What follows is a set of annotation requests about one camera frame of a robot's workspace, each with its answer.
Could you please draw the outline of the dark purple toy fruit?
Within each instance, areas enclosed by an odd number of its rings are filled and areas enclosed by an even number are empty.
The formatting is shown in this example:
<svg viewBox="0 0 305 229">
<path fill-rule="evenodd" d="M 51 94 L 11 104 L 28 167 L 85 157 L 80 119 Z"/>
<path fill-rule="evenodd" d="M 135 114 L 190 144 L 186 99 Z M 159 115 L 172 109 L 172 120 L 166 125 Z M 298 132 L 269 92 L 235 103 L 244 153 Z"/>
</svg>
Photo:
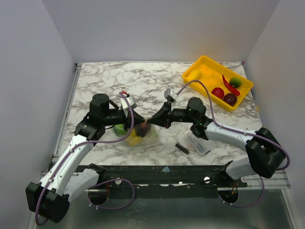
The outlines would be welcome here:
<svg viewBox="0 0 305 229">
<path fill-rule="evenodd" d="M 151 130 L 152 125 L 144 122 L 135 126 L 137 136 L 145 137 Z"/>
</svg>

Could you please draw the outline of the clear zip top bag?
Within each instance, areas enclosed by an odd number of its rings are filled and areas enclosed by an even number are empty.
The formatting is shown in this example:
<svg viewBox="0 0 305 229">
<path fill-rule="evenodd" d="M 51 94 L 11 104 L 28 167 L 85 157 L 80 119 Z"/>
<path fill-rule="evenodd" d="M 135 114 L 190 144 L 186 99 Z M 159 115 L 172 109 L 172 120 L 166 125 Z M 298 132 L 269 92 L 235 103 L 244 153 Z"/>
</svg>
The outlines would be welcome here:
<svg viewBox="0 0 305 229">
<path fill-rule="evenodd" d="M 154 125 L 147 122 L 136 124 L 130 135 L 123 140 L 126 146 L 148 146 L 156 144 L 159 135 Z"/>
</svg>

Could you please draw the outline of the white toy cauliflower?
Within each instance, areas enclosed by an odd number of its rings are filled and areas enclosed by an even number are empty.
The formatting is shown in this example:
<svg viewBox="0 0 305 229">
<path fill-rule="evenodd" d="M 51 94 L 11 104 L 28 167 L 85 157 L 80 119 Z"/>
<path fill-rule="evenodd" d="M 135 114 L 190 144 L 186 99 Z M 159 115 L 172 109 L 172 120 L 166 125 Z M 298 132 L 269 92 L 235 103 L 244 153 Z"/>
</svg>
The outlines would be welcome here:
<svg viewBox="0 0 305 229">
<path fill-rule="evenodd" d="M 143 138 L 143 143 L 145 145 L 152 145 L 157 143 L 159 140 L 159 134 L 154 126 L 151 127 L 150 131 Z"/>
</svg>

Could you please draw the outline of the yellow toy banana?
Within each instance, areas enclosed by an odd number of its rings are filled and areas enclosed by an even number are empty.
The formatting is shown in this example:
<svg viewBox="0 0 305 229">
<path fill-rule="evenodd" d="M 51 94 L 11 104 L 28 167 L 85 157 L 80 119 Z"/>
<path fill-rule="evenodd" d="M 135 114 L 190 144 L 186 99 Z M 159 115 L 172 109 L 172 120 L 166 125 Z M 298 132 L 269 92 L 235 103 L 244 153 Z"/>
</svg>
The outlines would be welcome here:
<svg viewBox="0 0 305 229">
<path fill-rule="evenodd" d="M 136 131 L 133 129 L 130 135 L 125 139 L 129 146 L 137 146 L 142 140 L 141 136 L 137 136 Z"/>
</svg>

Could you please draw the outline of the green toy watermelon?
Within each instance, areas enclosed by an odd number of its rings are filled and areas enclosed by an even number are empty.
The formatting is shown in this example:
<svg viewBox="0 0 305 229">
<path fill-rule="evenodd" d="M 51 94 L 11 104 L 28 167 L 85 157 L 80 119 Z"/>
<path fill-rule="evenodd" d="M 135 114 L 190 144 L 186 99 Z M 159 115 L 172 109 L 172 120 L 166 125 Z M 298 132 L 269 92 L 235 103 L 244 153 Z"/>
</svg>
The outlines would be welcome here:
<svg viewBox="0 0 305 229">
<path fill-rule="evenodd" d="M 112 130 L 117 136 L 127 134 L 127 131 L 124 130 L 124 125 L 115 125 Z"/>
</svg>

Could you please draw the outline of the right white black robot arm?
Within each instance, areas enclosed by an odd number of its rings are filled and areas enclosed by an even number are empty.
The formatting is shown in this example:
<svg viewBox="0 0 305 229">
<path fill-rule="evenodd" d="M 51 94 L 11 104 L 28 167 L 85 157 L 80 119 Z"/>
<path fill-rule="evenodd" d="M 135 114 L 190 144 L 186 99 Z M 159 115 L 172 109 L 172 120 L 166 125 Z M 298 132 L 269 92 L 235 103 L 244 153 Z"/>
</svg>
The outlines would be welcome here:
<svg viewBox="0 0 305 229">
<path fill-rule="evenodd" d="M 246 158 L 229 162 L 221 170 L 219 181 L 225 187 L 230 187 L 241 177 L 255 174 L 271 178 L 280 168 L 286 156 L 268 129 L 247 132 L 220 127 L 205 112 L 202 100 L 192 97 L 185 109 L 172 109 L 171 103 L 165 102 L 147 122 L 165 128 L 169 128 L 173 122 L 191 123 L 190 130 L 197 138 L 223 142 L 245 151 Z"/>
</svg>

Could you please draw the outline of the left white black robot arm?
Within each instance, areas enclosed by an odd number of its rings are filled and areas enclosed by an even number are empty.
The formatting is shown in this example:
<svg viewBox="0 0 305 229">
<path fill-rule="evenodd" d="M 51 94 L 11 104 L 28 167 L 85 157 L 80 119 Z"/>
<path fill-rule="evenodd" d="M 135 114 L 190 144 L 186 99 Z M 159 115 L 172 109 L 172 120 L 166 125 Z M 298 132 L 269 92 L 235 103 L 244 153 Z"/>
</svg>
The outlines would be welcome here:
<svg viewBox="0 0 305 229">
<path fill-rule="evenodd" d="M 30 211 L 35 213 L 35 222 L 42 226 L 45 221 L 60 222 L 66 215 L 70 202 L 84 190 L 108 188 L 115 179 L 106 179 L 105 169 L 89 165 L 83 173 L 74 180 L 71 179 L 83 158 L 96 144 L 106 143 L 101 140 L 106 127 L 122 124 L 128 133 L 122 138 L 111 140 L 118 143 L 125 140 L 135 124 L 143 123 L 143 117 L 137 115 L 134 108 L 135 100 L 126 92 L 120 92 L 121 105 L 117 106 L 106 94 L 95 94 L 89 105 L 89 111 L 82 121 L 77 124 L 74 136 L 63 155 L 50 171 L 38 182 L 29 183 L 26 187 L 26 197 Z"/>
</svg>

